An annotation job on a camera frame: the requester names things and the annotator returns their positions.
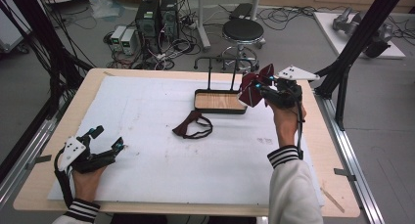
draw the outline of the round stool seat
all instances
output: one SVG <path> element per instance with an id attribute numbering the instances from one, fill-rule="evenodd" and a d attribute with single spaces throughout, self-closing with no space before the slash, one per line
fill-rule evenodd
<path id="1" fill-rule="evenodd" d="M 255 21 L 234 19 L 223 25 L 222 32 L 229 39 L 252 42 L 262 38 L 263 28 Z"/>

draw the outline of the person's right arm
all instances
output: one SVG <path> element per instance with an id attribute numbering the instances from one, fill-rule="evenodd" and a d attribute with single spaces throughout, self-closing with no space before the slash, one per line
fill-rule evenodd
<path id="1" fill-rule="evenodd" d="M 308 165 L 299 159 L 294 146 L 297 107 L 290 110 L 270 107 L 274 112 L 280 148 L 268 155 L 274 167 L 269 189 L 268 223 L 323 223 Z"/>

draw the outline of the white power supply box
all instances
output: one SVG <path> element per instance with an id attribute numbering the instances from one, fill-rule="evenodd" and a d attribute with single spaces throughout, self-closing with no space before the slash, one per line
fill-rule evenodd
<path id="1" fill-rule="evenodd" d="M 111 36 L 111 42 L 113 43 L 113 50 L 114 51 L 122 51 L 121 45 L 121 38 L 124 34 L 125 30 L 127 29 L 124 25 L 119 25 L 113 35 Z"/>
<path id="2" fill-rule="evenodd" d="M 134 55 L 138 46 L 134 28 L 129 28 L 124 32 L 121 38 L 121 45 L 125 55 Z"/>

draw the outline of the left hand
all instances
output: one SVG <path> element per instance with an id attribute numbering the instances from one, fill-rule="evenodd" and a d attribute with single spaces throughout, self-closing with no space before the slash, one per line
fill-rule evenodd
<path id="1" fill-rule="evenodd" d="M 86 202 L 93 202 L 101 175 L 105 169 L 106 166 L 89 173 L 80 173 L 74 170 L 72 176 L 75 185 L 75 197 Z"/>

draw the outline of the right hand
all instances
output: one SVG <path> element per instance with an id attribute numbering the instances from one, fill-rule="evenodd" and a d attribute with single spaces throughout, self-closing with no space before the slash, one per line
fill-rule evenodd
<path id="1" fill-rule="evenodd" d="M 274 123 L 278 136 L 278 143 L 281 147 L 294 145 L 294 137 L 298 128 L 298 107 L 295 105 L 290 109 L 280 109 L 277 106 L 266 101 L 274 112 Z M 302 119 L 305 119 L 307 112 L 301 105 Z"/>

